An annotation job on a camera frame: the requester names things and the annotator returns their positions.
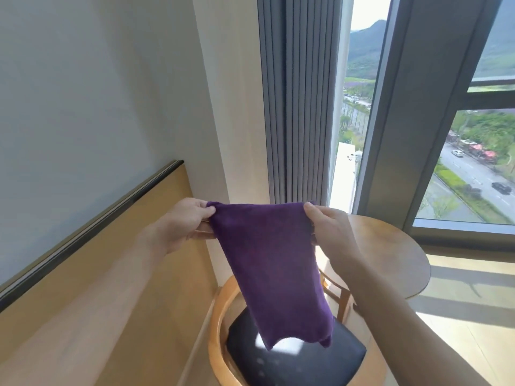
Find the person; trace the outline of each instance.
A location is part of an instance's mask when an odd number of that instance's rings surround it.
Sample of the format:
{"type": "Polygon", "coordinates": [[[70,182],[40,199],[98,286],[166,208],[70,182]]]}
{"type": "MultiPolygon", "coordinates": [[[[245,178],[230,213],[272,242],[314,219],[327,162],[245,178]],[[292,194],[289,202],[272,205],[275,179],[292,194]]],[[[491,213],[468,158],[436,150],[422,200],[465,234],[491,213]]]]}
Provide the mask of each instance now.
{"type": "MultiPolygon", "coordinates": [[[[343,211],[311,203],[304,210],[399,386],[488,385],[367,264],[343,211]]],[[[94,385],[155,268],[186,240],[214,238],[207,222],[214,213],[187,198],[146,227],[104,276],[0,366],[0,384],[94,385]]]]}

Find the hand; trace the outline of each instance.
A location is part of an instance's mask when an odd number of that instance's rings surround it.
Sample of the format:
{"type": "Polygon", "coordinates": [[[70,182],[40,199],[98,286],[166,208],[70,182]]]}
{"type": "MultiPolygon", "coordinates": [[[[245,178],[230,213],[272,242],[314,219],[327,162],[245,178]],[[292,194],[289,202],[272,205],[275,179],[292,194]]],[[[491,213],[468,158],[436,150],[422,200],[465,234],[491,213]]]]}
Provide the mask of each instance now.
{"type": "Polygon", "coordinates": [[[304,212],[313,222],[317,244],[333,268],[349,257],[358,257],[359,248],[347,214],[335,208],[304,204],[304,212]]]}
{"type": "Polygon", "coordinates": [[[156,222],[146,227],[141,236],[163,255],[177,251],[190,238],[215,238],[208,219],[215,214],[215,207],[205,207],[206,201],[186,198],[156,222]]]}

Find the black seat cushion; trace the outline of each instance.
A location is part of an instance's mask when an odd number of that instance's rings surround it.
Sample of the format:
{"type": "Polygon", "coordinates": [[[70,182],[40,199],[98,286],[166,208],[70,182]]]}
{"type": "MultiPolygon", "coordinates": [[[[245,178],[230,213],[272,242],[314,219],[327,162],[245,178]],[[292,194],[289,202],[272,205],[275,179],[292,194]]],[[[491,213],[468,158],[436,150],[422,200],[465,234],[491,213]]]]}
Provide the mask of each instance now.
{"type": "Polygon", "coordinates": [[[248,308],[229,328],[227,350],[249,386],[345,386],[366,352],[336,319],[329,348],[289,338],[267,351],[248,308]]]}

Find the purple cloth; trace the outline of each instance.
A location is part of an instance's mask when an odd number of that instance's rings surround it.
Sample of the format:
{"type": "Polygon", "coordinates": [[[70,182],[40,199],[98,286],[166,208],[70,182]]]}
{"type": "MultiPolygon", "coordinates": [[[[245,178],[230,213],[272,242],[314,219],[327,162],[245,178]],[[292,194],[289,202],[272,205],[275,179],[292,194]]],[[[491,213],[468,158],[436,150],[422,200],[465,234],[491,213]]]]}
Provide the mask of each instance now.
{"type": "Polygon", "coordinates": [[[333,316],[324,298],[302,203],[209,202],[209,219],[268,350],[281,339],[331,344],[333,316]]]}

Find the curtain fold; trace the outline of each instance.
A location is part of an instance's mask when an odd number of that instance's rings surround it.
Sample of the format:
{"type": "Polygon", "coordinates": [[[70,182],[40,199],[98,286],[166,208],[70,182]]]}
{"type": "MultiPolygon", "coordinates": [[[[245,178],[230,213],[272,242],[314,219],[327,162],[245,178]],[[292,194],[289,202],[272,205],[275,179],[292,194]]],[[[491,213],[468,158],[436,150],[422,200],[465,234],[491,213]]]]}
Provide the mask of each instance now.
{"type": "Polygon", "coordinates": [[[342,0],[257,0],[271,203],[328,203],[342,0]]]}

